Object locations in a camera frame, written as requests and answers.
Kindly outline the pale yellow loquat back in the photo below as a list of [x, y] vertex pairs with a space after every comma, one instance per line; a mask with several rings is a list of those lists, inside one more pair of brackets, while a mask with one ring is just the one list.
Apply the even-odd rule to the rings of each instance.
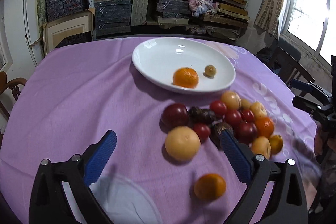
[[249, 109], [252, 111], [255, 120], [268, 116], [266, 108], [261, 102], [254, 102]]

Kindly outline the small orange tangerine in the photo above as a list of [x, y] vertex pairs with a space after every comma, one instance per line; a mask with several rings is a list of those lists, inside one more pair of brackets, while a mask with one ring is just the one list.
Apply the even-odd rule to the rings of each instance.
[[269, 138], [274, 132], [274, 123], [269, 117], [257, 119], [255, 121], [257, 135]]

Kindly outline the small yellow orange fruit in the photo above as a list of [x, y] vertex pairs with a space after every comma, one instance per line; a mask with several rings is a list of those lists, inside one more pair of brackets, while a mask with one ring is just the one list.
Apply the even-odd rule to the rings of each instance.
[[284, 141], [281, 135], [271, 135], [269, 138], [271, 154], [277, 155], [283, 148]]

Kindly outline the small red cherry tomato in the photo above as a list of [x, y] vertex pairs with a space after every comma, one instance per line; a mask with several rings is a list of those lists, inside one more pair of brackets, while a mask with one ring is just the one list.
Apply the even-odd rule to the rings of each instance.
[[243, 109], [240, 112], [243, 121], [247, 123], [252, 123], [255, 121], [255, 116], [250, 109]]

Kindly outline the pale yellow spotted loquat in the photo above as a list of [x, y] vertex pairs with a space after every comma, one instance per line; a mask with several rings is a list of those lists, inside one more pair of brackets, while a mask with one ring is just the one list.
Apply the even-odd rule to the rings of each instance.
[[257, 155], [261, 154], [269, 160], [271, 155], [271, 146], [269, 139], [264, 136], [257, 137], [251, 144], [251, 151]]

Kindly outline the small dark red plum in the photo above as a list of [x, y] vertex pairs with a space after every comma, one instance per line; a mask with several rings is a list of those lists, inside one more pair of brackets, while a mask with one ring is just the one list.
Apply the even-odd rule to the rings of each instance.
[[257, 128], [252, 122], [242, 122], [235, 129], [235, 137], [239, 143], [249, 145], [257, 135]]

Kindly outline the striped pepino melon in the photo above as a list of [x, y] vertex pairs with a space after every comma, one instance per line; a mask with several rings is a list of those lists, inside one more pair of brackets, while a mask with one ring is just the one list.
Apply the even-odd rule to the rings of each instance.
[[242, 106], [242, 100], [240, 96], [233, 91], [226, 91], [221, 96], [221, 101], [227, 106], [230, 110], [238, 110]]

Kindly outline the orange round persimmon fruit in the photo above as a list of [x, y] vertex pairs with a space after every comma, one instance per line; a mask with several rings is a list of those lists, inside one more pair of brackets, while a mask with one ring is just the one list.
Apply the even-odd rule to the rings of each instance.
[[194, 184], [194, 193], [202, 201], [214, 201], [226, 192], [226, 181], [216, 173], [205, 174]]

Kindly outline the red cherry tomato back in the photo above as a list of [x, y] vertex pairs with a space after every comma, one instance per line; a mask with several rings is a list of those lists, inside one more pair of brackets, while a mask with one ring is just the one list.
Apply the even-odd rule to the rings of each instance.
[[222, 118], [227, 112], [227, 106], [221, 100], [210, 103], [210, 110], [215, 113], [216, 117]]

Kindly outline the red cherry tomato front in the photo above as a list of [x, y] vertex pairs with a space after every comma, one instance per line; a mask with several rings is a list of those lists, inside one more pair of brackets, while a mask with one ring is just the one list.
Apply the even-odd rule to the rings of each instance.
[[198, 135], [201, 143], [204, 143], [205, 141], [207, 141], [207, 139], [209, 138], [209, 136], [211, 134], [211, 130], [210, 130], [209, 126], [207, 126], [203, 123], [194, 124], [193, 125], [193, 130]]

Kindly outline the dark purple oblong fruit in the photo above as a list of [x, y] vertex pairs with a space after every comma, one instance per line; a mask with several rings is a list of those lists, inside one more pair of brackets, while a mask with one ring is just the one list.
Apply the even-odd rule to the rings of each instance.
[[192, 123], [203, 123], [206, 125], [212, 124], [217, 119], [217, 116], [212, 110], [200, 109], [198, 107], [190, 108], [188, 115]]

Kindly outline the large orange tangerine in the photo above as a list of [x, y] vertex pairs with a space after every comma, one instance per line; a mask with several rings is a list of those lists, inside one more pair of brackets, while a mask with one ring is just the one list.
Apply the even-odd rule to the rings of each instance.
[[199, 83], [199, 76], [192, 68], [180, 68], [173, 74], [173, 84], [183, 88], [195, 88]]

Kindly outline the large yellow pear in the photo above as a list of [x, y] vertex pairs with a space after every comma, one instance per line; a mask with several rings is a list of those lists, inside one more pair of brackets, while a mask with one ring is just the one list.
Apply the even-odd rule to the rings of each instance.
[[186, 162], [198, 153], [201, 141], [194, 130], [179, 126], [168, 132], [164, 146], [167, 154], [174, 160]]

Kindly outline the large dark red plum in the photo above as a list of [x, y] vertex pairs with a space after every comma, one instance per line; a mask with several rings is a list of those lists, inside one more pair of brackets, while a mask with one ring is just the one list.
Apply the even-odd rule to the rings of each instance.
[[181, 103], [167, 106], [161, 115], [161, 121], [168, 128], [188, 125], [189, 115], [187, 107]]

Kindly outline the pink crumpled cloth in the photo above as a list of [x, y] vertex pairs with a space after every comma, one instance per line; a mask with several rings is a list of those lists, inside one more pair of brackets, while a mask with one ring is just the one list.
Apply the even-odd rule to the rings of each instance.
[[188, 0], [188, 2], [191, 14], [196, 18], [205, 14], [215, 15], [219, 6], [219, 3], [213, 0]]

